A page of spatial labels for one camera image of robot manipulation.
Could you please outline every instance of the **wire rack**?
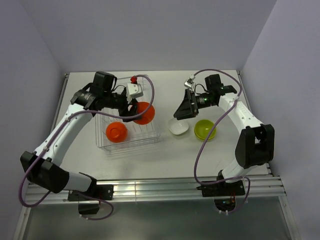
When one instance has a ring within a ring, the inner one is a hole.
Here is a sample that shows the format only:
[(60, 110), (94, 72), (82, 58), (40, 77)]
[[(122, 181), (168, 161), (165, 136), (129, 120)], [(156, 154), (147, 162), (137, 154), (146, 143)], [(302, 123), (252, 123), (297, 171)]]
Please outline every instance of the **wire rack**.
[[(117, 81), (116, 93), (120, 94), (123, 91), (123, 87), (120, 85), (126, 85), (129, 83), (129, 79), (122, 79)], [(139, 81), (143, 90), (143, 96), (138, 97), (138, 102), (150, 102), (151, 87), (147, 80), (142, 79)], [(104, 108), (102, 112), (112, 115), (119, 115), (117, 109)], [(128, 137), (125, 141), (115, 143), (110, 141), (106, 137), (107, 126), (112, 122), (122, 122), (121, 119), (108, 117), (103, 115), (95, 116), (95, 133), (96, 133), (96, 145), (98, 148), (102, 148), (108, 152), (111, 151), (127, 151), (130, 148), (136, 148), (138, 146), (145, 146), (146, 144), (156, 143), (161, 135), (159, 130), (159, 124), (157, 122), (157, 110), (155, 110), (154, 119), (146, 124), (139, 125), (131, 122), (123, 122), (128, 130)]]

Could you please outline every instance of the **white wall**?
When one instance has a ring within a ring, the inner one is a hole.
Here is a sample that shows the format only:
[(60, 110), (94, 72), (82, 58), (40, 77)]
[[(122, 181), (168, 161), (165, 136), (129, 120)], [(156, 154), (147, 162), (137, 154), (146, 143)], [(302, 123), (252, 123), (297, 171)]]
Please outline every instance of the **white wall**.
[(66, 71), (242, 69), (276, 0), (21, 0)]
[(242, 73), (253, 112), (275, 128), (280, 174), (303, 239), (320, 237), (320, 1), (278, 0)]
[(21, 211), (20, 156), (48, 135), (62, 72), (17, 0), (0, 1), (0, 238), (11, 239)]

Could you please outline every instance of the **red cap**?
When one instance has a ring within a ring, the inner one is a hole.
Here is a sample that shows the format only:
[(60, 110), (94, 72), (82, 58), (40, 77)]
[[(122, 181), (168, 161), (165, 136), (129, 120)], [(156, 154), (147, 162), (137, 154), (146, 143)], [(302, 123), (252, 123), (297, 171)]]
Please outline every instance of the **red cap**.
[(131, 77), (131, 79), (130, 79), (131, 83), (133, 83), (133, 84), (136, 84), (136, 83), (137, 83), (137, 80), (138, 80), (138, 78), (137, 78), (136, 76), (133, 76), (133, 77)]

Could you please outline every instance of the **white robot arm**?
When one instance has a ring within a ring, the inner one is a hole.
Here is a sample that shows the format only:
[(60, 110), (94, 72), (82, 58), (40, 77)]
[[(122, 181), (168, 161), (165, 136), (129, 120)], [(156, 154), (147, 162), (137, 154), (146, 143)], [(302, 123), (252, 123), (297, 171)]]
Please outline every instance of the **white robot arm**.
[[(121, 117), (132, 117), (124, 119), (124, 122), (137, 119), (134, 118), (138, 114), (136, 98), (143, 96), (141, 85), (136, 78), (132, 78), (131, 83), (118, 94), (114, 92), (116, 81), (117, 78), (112, 74), (96, 72), (93, 82), (74, 94), (65, 115), (47, 139), (33, 153), (25, 151), (22, 154), (20, 161), (24, 171), (30, 171), (27, 176), (30, 182), (53, 193), (73, 190), (86, 193), (89, 197), (96, 195), (96, 179), (84, 173), (65, 171), (60, 165), (78, 133), (95, 114), (85, 112), (71, 116), (84, 110), (100, 111), (102, 108), (112, 108), (118, 109)], [(39, 157), (39, 161), (30, 170), (31, 164)]]
[[(178, 120), (194, 118), (199, 109), (211, 106), (219, 106), (227, 112), (235, 103), (235, 108), (228, 116), (236, 126), (240, 136), (235, 148), (235, 159), (223, 169), (220, 175), (223, 179), (245, 176), (252, 169), (271, 161), (274, 157), (275, 130), (268, 124), (264, 125), (258, 120), (237, 98), (237, 91), (231, 85), (224, 86), (220, 75), (214, 74), (205, 78), (207, 90), (205, 93), (196, 95), (194, 76), (185, 82), (184, 99), (174, 113)], [(233, 183), (238, 179), (227, 180)]]

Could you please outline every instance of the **metal rail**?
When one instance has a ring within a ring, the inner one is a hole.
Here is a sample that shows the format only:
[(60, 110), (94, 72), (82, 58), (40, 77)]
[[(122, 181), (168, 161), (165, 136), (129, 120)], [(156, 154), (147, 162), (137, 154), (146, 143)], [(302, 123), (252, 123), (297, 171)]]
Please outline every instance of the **metal rail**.
[[(214, 180), (213, 177), (202, 178), (202, 181)], [(251, 189), (250, 198), (254, 197), (281, 197), (285, 196), (280, 177), (250, 176)], [(153, 202), (153, 201), (177, 201), (177, 200), (198, 200), (202, 199), (202, 193), (196, 188), (199, 186), (193, 178), (171, 178), (171, 179), (153, 179), (153, 180), (117, 180), (117, 181), (98, 181), (98, 185), (112, 184), (114, 185), (113, 203), (125, 202)], [(245, 188), (248, 189), (248, 181), (245, 180)], [(45, 193), (46, 189), (30, 184), (25, 196), (27, 203), (38, 201)], [(225, 197), (215, 197), (215, 199), (223, 199)], [(44, 204), (78, 204), (77, 201), (67, 201), (68, 191), (60, 193), (51, 193), (41, 203)], [(93, 203), (94, 201), (82, 201), (82, 203)]]

